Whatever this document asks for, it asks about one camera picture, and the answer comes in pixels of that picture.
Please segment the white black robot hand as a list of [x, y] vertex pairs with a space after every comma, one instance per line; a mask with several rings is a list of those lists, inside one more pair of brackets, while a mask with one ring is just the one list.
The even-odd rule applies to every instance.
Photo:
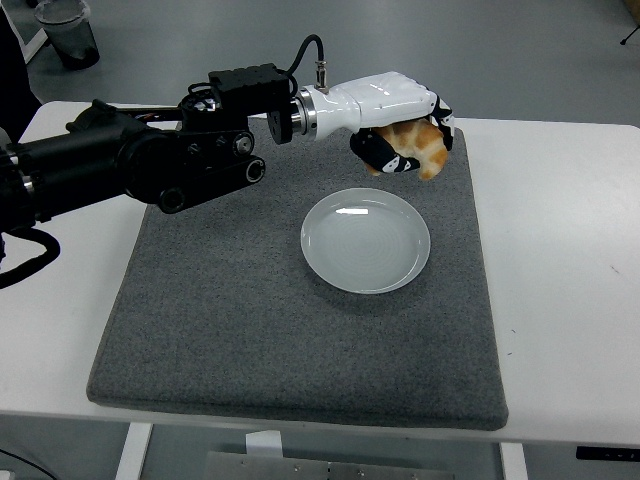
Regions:
[[398, 72], [363, 77], [311, 94], [314, 136], [352, 133], [350, 148], [373, 175], [415, 171], [427, 181], [444, 168], [454, 139], [452, 109]]

